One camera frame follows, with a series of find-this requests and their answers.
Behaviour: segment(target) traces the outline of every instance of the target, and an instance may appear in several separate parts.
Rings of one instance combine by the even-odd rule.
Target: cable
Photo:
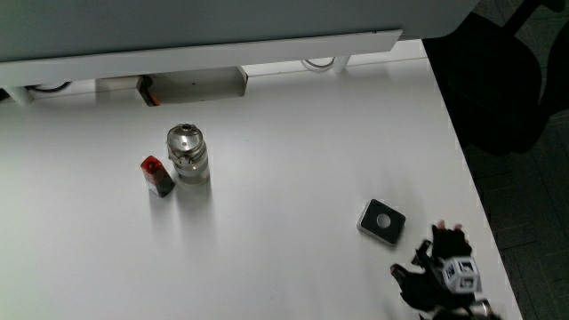
[[[60,92],[61,90],[69,87],[69,85],[71,84],[71,82],[66,82],[65,84],[60,85],[57,88],[53,88],[53,89],[40,89],[38,88],[39,85],[29,85],[26,88],[28,88],[29,90],[33,90],[33,91],[37,91],[37,92],[45,92],[45,93],[54,93],[54,92]]]
[[[470,316],[471,319],[477,319],[477,318],[474,316],[474,313],[472,312],[472,310],[470,310],[470,308],[469,308],[468,306],[463,306],[463,308],[464,308],[464,309],[466,310],[466,312],[469,314],[469,316]]]
[[[306,63],[308,63],[310,66],[314,67],[314,68],[329,68],[332,66],[332,64],[334,64],[334,61],[336,60],[336,57],[333,57],[332,60],[330,61],[330,63],[325,64],[325,65],[317,65],[316,63],[306,59],[304,60]]]
[[[150,104],[152,104],[153,106],[160,106],[160,100],[158,100],[158,98],[150,93],[150,91],[148,90],[148,88],[154,83],[154,81],[152,81],[152,78],[150,76],[142,76],[142,84],[140,85],[140,92],[144,93],[148,100],[150,101]]]

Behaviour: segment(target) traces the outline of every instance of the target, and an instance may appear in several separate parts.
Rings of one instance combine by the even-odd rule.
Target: table surface
[[[440,219],[464,225],[485,297],[520,318],[421,43],[368,58],[250,68],[243,98],[0,104],[0,318],[417,319],[389,266],[419,270]],[[211,179],[159,198],[140,163],[174,173],[178,123],[204,132]],[[395,248],[356,228],[372,198],[407,218]]]

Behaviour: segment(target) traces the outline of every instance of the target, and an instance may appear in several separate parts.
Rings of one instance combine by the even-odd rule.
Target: black square device
[[[394,245],[403,231],[404,224],[403,214],[372,199],[365,206],[362,217],[357,222],[357,228],[386,245]]]

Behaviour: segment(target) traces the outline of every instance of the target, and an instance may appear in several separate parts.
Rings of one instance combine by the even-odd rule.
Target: white cube
[[[453,257],[445,260],[443,279],[452,293],[474,293],[482,291],[477,264],[470,257]]]

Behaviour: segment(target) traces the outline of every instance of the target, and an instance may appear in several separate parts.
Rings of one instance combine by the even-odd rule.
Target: desk
[[[520,318],[421,43],[395,52],[409,44],[340,75],[251,76],[243,98],[1,104],[0,318],[417,319],[389,266],[416,270],[439,219],[464,225],[485,296]],[[158,198],[140,163],[173,172],[165,135],[185,122],[210,183]],[[356,228],[371,198],[407,218],[394,250]]]

